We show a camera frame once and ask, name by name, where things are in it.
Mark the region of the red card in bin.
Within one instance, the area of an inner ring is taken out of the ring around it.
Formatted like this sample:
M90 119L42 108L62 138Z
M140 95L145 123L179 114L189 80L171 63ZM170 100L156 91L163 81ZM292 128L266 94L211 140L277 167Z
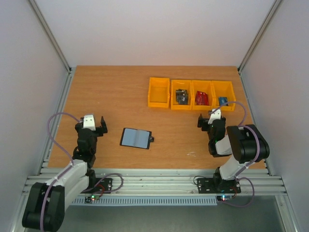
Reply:
M208 95L205 92L197 91L195 96L196 105L209 105Z

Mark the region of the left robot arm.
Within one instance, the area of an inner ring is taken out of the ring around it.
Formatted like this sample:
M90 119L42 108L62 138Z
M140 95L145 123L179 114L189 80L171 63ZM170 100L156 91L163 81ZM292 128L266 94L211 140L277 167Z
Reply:
M44 183L32 185L22 217L24 228L56 232L61 227L65 212L82 191L93 192L97 188L95 171L98 137L108 132L105 120L95 125L93 115L85 115L75 125L77 146L69 164L55 177Z

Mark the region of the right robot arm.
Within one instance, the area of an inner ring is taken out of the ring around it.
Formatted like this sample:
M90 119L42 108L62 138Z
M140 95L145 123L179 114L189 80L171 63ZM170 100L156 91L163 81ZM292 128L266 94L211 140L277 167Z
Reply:
M211 178L197 179L199 193L241 193L237 177L252 164L269 157L269 145L255 125L226 127L225 123L226 118L220 113L198 118L197 126L209 137L209 153L215 158L230 157Z

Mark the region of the black leather card holder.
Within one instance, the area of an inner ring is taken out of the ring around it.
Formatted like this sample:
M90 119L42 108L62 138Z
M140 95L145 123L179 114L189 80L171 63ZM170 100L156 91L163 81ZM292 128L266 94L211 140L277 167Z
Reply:
M149 149L150 144L153 143L154 140L155 138L152 136L151 131L124 128L121 135L120 146Z

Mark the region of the blue card in bin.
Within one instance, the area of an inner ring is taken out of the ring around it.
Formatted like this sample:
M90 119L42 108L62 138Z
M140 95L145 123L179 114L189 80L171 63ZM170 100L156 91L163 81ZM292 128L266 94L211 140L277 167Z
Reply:
M218 102L220 106L228 106L228 99L227 97L219 97Z

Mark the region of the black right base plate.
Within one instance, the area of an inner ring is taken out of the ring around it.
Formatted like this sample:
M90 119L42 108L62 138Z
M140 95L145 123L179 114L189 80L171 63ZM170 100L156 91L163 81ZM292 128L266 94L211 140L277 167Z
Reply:
M199 194L233 194L241 193L239 182L235 180L215 180L214 178L198 178Z

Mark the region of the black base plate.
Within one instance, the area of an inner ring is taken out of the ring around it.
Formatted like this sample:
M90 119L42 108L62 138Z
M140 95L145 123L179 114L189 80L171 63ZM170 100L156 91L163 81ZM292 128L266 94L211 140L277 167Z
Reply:
M112 190L112 178L104 178L103 180L101 180L99 184L92 189L92 192L102 193L103 189L103 193L110 193L110 191Z
M199 194L233 194L241 193L239 182L235 180L215 180L214 178L198 178Z

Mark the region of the black card in bin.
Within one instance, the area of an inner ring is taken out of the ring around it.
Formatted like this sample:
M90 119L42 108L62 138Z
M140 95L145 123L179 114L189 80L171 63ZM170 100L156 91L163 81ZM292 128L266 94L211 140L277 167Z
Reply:
M180 105L188 105L188 92L186 89L177 89L175 91L176 101Z

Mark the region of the aluminium rail base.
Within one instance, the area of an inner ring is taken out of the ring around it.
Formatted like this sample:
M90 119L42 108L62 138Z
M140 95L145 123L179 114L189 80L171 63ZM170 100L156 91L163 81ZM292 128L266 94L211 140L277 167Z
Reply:
M116 194L123 196L188 196L197 195L197 176L211 177L211 169L96 169L97 177L110 173L122 175L123 186ZM249 196L255 189L257 196L286 195L280 176L270 175L266 168L247 169L240 175L241 195Z

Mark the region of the aluminium frame post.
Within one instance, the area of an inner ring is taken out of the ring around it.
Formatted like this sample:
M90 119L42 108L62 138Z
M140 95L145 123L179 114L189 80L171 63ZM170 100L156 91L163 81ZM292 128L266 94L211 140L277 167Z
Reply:
M32 11L34 12L35 16L37 17L39 24L41 25L43 31L45 32L46 36L48 37L51 45L53 46L53 48L55 50L55 52L57 53L58 57L60 58L65 70L67 71L67 73L70 73L71 67L70 67L67 59L65 58L58 42L56 41L56 38L53 35L43 13L41 12L38 3L35 0L27 0L27 2L29 3Z
M248 63L249 59L253 55L254 51L258 47L260 41L262 40L267 28L269 27L270 23L272 22L273 18L275 17L277 11L279 10L280 6L282 5L283 0L274 0L268 13L266 14L261 26L259 27L251 45L249 46L244 58L242 59L239 67L238 72L239 74L242 73L246 64Z

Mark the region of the aluminium frame post right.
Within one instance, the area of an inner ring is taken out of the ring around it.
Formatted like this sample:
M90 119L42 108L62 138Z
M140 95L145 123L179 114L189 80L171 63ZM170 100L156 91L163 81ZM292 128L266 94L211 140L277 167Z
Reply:
M251 45L249 46L244 58L242 59L239 67L238 72L239 74L242 73L246 64L248 63L249 59L253 55L254 51L258 47L260 41L262 40L267 28L269 27L270 23L272 22L273 18L275 17L277 11L279 10L280 6L282 5L283 0L274 0L268 13L266 14L261 26L259 27Z

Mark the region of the yellow bin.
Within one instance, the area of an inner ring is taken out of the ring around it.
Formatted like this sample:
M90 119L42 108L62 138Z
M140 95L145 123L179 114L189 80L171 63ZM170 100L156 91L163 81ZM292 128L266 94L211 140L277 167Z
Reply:
M171 109L172 110L192 110L193 92L191 80L171 81Z
M170 79L150 77L147 104L150 108L169 108Z
M208 111L215 107L215 92L212 81L192 80L192 110Z
M215 93L214 107L220 106L220 98L226 98L227 102L235 102L236 96L231 81L212 81L213 90Z

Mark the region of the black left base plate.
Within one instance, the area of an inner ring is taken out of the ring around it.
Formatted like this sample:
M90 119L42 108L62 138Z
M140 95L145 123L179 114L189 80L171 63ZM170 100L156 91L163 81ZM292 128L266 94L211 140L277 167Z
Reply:
M92 189L92 192L102 193L103 189L103 193L110 193L110 191L112 190L112 178L104 178L103 180L101 180L99 184Z

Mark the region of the aluminium frame post left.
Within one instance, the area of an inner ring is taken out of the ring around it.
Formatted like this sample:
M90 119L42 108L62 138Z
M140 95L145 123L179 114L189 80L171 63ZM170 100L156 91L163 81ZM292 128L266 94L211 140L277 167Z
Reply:
M43 31L45 32L46 36L48 37L51 45L53 46L53 48L55 50L55 52L57 53L58 57L60 58L65 70L67 71L67 73L70 73L71 67L70 67L67 59L65 58L58 42L56 41L56 38L53 35L43 13L41 12L38 3L35 0L27 0L27 2L29 3L32 11L34 12L35 16L37 17L39 24L41 25Z

